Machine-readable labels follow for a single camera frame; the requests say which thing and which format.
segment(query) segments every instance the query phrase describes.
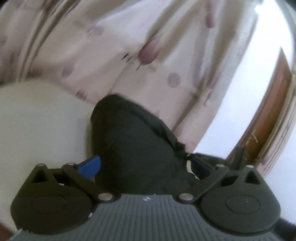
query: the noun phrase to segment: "white fabric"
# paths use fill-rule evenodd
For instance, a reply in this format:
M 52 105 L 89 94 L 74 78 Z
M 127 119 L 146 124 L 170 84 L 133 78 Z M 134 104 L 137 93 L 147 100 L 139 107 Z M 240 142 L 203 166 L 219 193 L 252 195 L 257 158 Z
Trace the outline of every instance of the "white fabric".
M 34 166 L 79 163 L 90 152 L 93 106 L 44 80 L 0 88 L 0 222 L 15 229 L 10 205 Z

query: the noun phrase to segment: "silver screw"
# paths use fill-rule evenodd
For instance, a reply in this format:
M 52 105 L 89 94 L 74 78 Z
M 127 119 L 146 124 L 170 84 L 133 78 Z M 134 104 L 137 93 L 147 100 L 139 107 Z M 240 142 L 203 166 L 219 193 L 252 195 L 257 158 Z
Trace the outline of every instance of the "silver screw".
M 190 201 L 194 198 L 194 196 L 190 193 L 181 193 L 179 195 L 179 198 L 183 201 Z
M 102 201 L 110 201 L 113 198 L 113 195 L 111 193 L 101 193 L 98 196 L 98 199 Z

